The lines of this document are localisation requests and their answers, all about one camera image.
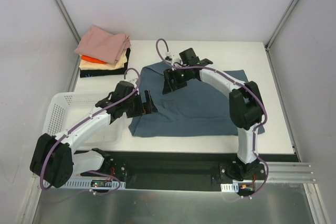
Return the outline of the teal blue t-shirt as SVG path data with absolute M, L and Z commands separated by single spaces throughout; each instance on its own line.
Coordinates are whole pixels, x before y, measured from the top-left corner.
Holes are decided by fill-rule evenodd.
M 164 62 L 142 68 L 139 91 L 149 90 L 157 113 L 134 117 L 129 130 L 137 137 L 189 137 L 238 135 L 229 116 L 229 100 L 207 83 L 190 80 L 187 86 L 162 94 Z M 225 72 L 242 82 L 248 82 L 242 70 Z

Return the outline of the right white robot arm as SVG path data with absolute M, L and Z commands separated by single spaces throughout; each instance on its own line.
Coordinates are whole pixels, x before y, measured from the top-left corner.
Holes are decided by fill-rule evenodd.
M 229 116 L 238 130 L 238 151 L 235 163 L 226 168 L 225 174 L 237 181 L 250 178 L 259 165 L 258 129 L 267 117 L 258 85 L 227 75 L 209 59 L 200 60 L 192 48 L 180 53 L 179 57 L 172 57 L 167 52 L 163 62 L 169 66 L 164 71 L 163 94 L 184 88 L 188 81 L 195 79 L 209 84 L 228 98 Z

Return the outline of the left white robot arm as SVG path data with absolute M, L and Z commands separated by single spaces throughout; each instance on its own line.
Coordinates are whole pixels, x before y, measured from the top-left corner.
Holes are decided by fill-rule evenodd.
M 101 129 L 126 115 L 128 118 L 156 113 L 150 91 L 145 90 L 143 101 L 136 87 L 130 81 L 120 81 L 115 90 L 98 101 L 89 115 L 55 135 L 44 133 L 37 141 L 30 164 L 30 170 L 39 176 L 40 185 L 46 189 L 63 186 L 72 175 L 82 173 L 112 176 L 112 157 L 99 148 L 85 153 L 77 149 Z

